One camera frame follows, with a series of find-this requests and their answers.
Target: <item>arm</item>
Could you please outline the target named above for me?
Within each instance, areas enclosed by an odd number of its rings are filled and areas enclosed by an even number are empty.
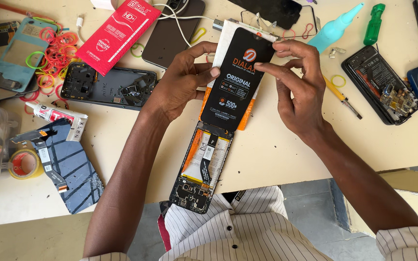
[[[287,128],[316,152],[344,196],[374,233],[380,229],[418,226],[418,216],[409,204],[323,119],[325,81],[317,49],[295,40],[276,42],[273,47],[278,57],[299,58],[283,66],[255,65],[257,70],[276,77],[278,111]],[[302,69],[302,78],[290,70],[293,67]]]
[[[202,42],[178,54],[140,111],[116,168],[88,226],[83,257],[123,252],[130,247],[141,218],[154,158],[164,133],[187,102],[202,98],[206,86],[220,74],[211,63],[194,64],[217,44]]]

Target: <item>person's left hand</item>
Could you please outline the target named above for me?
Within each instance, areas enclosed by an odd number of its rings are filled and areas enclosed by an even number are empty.
[[[159,84],[143,107],[162,110],[169,122],[180,116],[185,105],[192,99],[204,97],[198,86],[206,87],[220,75],[220,69],[212,63],[195,64],[194,59],[204,53],[215,52],[216,43],[201,42],[177,54]]]

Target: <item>phone camera lens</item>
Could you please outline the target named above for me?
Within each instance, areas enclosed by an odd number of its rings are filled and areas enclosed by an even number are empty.
[[[172,3],[170,3],[169,4],[169,6],[172,8],[172,9],[177,9],[177,7],[178,7],[178,4],[177,3],[175,3],[175,2],[172,2]]]

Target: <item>blue squeeze bottle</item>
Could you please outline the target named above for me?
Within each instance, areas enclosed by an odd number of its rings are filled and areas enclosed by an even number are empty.
[[[364,3],[358,4],[355,8],[349,12],[340,15],[336,20],[326,23],[320,32],[316,34],[307,44],[315,46],[319,53],[325,51],[334,42],[343,36],[346,27],[348,27],[354,16],[362,9]]]

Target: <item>workbench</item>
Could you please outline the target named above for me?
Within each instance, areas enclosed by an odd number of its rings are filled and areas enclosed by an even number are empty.
[[[53,17],[64,27],[70,27],[73,32],[77,29],[77,15],[84,15],[81,34],[85,39],[90,37],[112,14],[112,11],[93,9],[89,0],[20,0],[17,2],[5,0],[2,2]],[[154,0],[154,2],[165,3],[165,0]],[[206,0],[205,2],[205,16],[219,20],[241,19],[240,12],[243,9],[227,0]],[[309,4],[305,0],[298,0],[298,2],[303,5]],[[318,2],[317,5],[311,5],[323,26],[341,13],[352,9],[359,3],[359,0],[318,0]],[[363,47],[362,42],[370,19],[370,10],[373,5],[380,2],[386,4],[378,40],[381,55],[402,78],[409,69],[418,67],[418,28],[412,0],[364,0],[364,2],[366,5],[346,29],[344,36],[331,46],[343,48],[347,50],[347,53],[337,53],[336,58],[328,58],[329,50],[327,50],[321,55],[322,73],[328,79],[334,74],[340,74],[346,78],[347,84],[340,88],[340,91],[350,99],[363,119],[358,120],[328,89],[325,91],[322,106],[323,117],[333,125],[343,141],[374,170],[418,166],[418,111],[401,126],[385,125],[340,67],[344,59]],[[0,9],[0,22],[22,21],[23,19],[22,15]],[[201,40],[218,41],[220,32],[212,29],[211,21],[201,19],[199,25],[208,30]],[[154,25],[138,42],[146,45],[153,28]],[[277,57],[272,60],[273,63],[279,65],[287,61],[287,58]],[[200,57],[196,62],[205,62],[205,58]],[[117,66],[155,71],[158,79],[164,74],[163,69],[146,63],[141,58],[134,58],[129,52],[120,59]],[[40,94],[38,97],[38,101],[42,102],[50,103],[53,100],[55,100],[54,95],[47,97]],[[190,101],[182,116],[172,122],[167,129],[149,178],[146,203],[169,198],[198,122],[201,103],[198,100]],[[17,112],[22,117],[21,132],[47,124],[41,118],[27,115],[24,112],[24,103],[20,99],[3,101],[0,106]],[[138,111],[73,101],[69,101],[69,106],[71,110],[89,116],[81,144],[99,176],[107,184],[125,140],[138,116]],[[327,168],[316,154],[280,120],[277,112],[275,78],[266,74],[261,82],[252,117],[247,122],[246,130],[238,130],[235,133],[216,193],[330,177]],[[52,181],[46,175],[16,180],[2,173],[0,175],[0,224],[69,215],[57,194]],[[93,210],[94,205],[85,209],[84,212]]]

